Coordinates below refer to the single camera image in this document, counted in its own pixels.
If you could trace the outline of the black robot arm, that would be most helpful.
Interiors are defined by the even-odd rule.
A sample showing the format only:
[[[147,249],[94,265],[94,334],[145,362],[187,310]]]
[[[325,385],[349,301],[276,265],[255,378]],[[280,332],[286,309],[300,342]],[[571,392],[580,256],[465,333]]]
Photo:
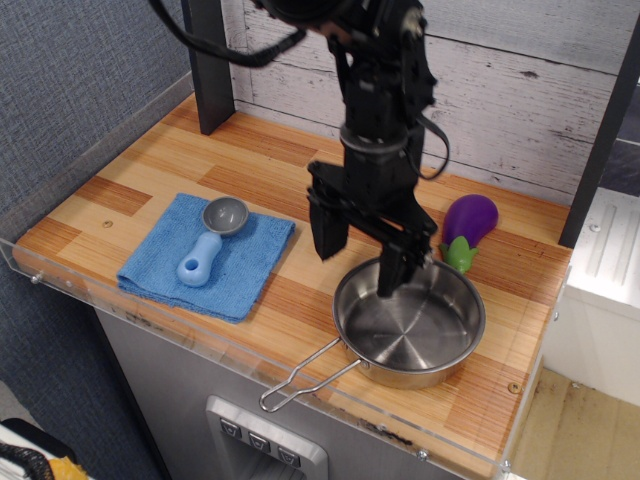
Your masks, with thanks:
[[[336,63],[345,105],[344,162],[312,162],[310,221],[326,260],[355,227],[382,246],[378,294],[389,297],[423,266],[437,227],[414,189],[425,131],[442,131],[423,112],[437,81],[426,59],[418,1],[259,1],[257,7],[300,30],[322,34]]]

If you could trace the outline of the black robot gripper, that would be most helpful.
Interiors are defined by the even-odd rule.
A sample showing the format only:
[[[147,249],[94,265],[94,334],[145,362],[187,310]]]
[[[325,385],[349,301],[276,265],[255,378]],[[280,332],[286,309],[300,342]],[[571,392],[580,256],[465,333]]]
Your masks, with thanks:
[[[343,165],[315,160],[308,171],[310,223],[321,260],[346,246],[353,226],[382,245],[380,297],[390,297],[424,267],[437,226],[415,198],[415,163],[404,148],[383,152],[345,147]]]

